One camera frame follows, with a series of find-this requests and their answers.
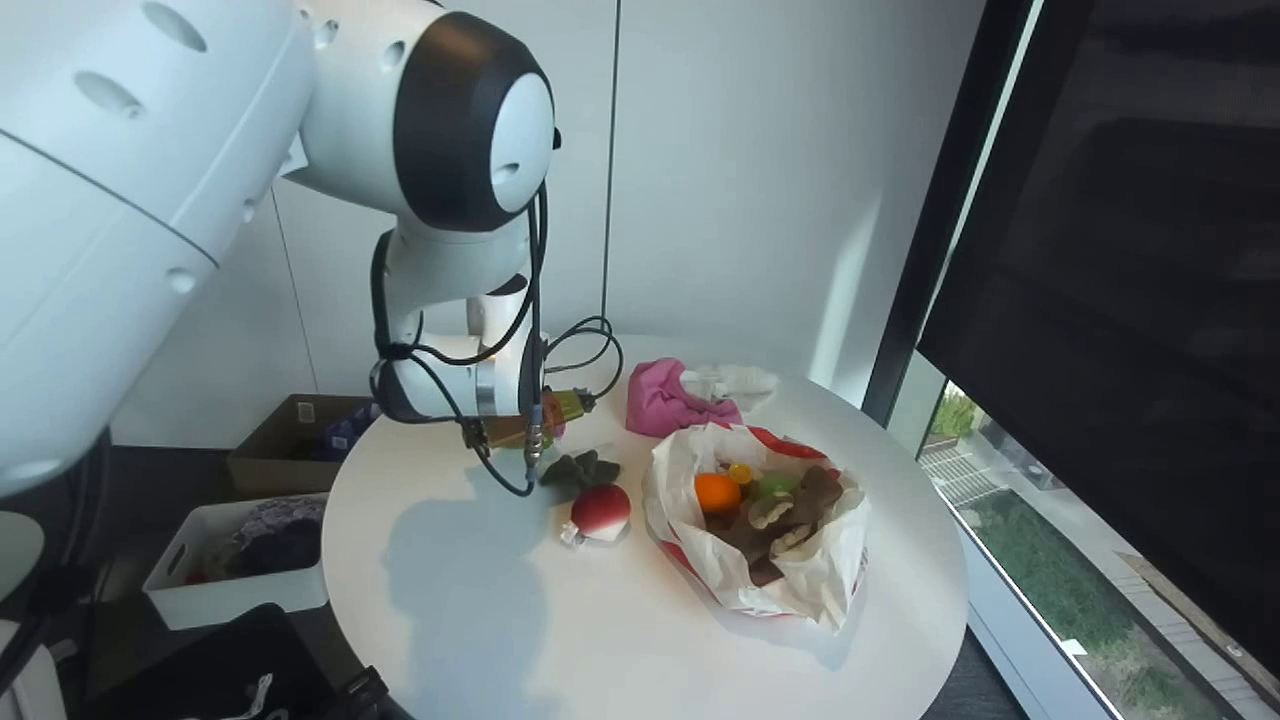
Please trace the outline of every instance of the snack package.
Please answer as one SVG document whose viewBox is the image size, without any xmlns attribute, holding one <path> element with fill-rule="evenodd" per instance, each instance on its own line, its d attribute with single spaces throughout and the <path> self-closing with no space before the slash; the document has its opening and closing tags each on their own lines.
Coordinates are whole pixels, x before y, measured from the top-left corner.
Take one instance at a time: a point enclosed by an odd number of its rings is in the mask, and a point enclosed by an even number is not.
<svg viewBox="0 0 1280 720">
<path fill-rule="evenodd" d="M 824 451 L 748 425 L 671 433 L 644 476 L 648 532 L 748 615 L 842 630 L 868 521 L 868 496 Z"/>
</svg>

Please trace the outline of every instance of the table top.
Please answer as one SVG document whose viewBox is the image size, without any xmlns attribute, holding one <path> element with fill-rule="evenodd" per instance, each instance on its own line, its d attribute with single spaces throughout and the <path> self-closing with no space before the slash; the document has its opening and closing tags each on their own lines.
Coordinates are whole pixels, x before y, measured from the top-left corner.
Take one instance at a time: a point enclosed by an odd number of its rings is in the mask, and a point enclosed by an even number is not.
<svg viewBox="0 0 1280 720">
<path fill-rule="evenodd" d="M 333 484 L 320 541 L 346 646 L 410 718 L 919 718 L 966 621 L 948 507 L 909 451 L 806 382 L 783 376 L 748 419 L 824 449 L 871 496 L 838 631 L 725 612 L 641 513 L 610 550 L 564 550 L 550 494 L 494 487 L 452 425 L 377 419 Z M 641 504 L 653 439 L 624 433 L 624 383 L 564 446 L 610 451 Z"/>
</svg>

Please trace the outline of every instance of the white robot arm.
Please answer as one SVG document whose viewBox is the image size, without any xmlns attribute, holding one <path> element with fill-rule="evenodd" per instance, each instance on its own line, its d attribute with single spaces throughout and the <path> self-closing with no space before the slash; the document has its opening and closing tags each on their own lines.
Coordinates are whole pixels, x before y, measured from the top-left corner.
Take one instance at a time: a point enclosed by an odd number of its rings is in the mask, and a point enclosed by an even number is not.
<svg viewBox="0 0 1280 720">
<path fill-rule="evenodd" d="M 398 419 L 514 417 L 528 319 L 487 365 L 410 350 L 421 308 L 475 358 L 534 294 L 520 218 L 550 87 L 500 27 L 423 0 L 33 0 L 0 24 L 0 496 L 106 425 L 280 168 L 397 211 L 370 271 L 377 390 Z"/>
</svg>

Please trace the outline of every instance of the pink plastic bag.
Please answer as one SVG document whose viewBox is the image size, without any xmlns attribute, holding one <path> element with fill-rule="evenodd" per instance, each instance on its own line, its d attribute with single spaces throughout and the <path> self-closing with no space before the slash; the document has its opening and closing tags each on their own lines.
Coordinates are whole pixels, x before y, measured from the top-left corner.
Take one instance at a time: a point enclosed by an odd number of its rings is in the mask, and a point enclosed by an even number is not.
<svg viewBox="0 0 1280 720">
<path fill-rule="evenodd" d="M 635 438 L 671 438 L 688 425 L 736 425 L 740 413 L 729 402 L 688 397 L 681 383 L 684 365 L 664 358 L 648 362 L 629 382 L 629 433 Z"/>
</svg>

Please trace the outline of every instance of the white box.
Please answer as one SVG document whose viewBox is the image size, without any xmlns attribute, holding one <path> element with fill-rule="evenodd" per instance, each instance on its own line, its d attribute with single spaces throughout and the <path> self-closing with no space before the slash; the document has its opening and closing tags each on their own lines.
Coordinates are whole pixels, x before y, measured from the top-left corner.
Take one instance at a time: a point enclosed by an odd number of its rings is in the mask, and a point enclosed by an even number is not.
<svg viewBox="0 0 1280 720">
<path fill-rule="evenodd" d="M 260 603 L 280 603 L 283 612 L 306 612 L 322 603 L 320 565 L 273 578 L 190 581 L 206 553 L 232 545 L 238 521 L 247 521 L 260 504 L 280 500 L 322 500 L 322 494 L 190 507 L 142 581 L 162 630 L 184 631 L 226 623 Z"/>
</svg>

